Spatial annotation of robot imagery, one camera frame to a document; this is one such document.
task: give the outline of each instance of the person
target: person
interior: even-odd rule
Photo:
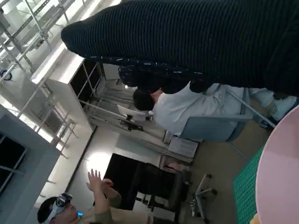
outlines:
[[[120,194],[112,188],[113,182],[101,179],[96,170],[88,172],[87,187],[93,192],[94,207],[80,217],[71,204],[71,196],[64,193],[45,200],[37,220],[44,224],[175,224],[173,221],[153,217],[147,212],[121,210]]]
[[[195,93],[190,90],[189,83],[175,94],[165,94],[161,90],[148,94],[137,89],[133,100],[136,109],[152,111],[158,125],[179,136],[191,116],[240,114],[241,103],[228,91],[242,98],[244,88],[213,84],[205,92]],[[297,97],[277,100],[273,97],[274,93],[267,89],[251,88],[249,94],[266,108],[276,121],[280,121],[297,104]],[[226,131],[232,133],[235,126],[236,123],[231,130]]]

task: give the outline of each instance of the desk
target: desk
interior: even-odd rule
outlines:
[[[299,106],[269,137],[256,176],[261,224],[299,223]]]

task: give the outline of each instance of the sleeve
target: sleeve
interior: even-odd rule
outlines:
[[[92,208],[91,214],[83,217],[83,223],[88,223],[88,224],[113,224],[113,219],[111,215],[111,210],[107,210],[103,213],[100,214],[95,214],[94,213],[94,208]]]
[[[115,197],[109,198],[108,201],[109,201],[109,205],[111,207],[114,207],[117,209],[121,205],[121,195],[117,194]]]

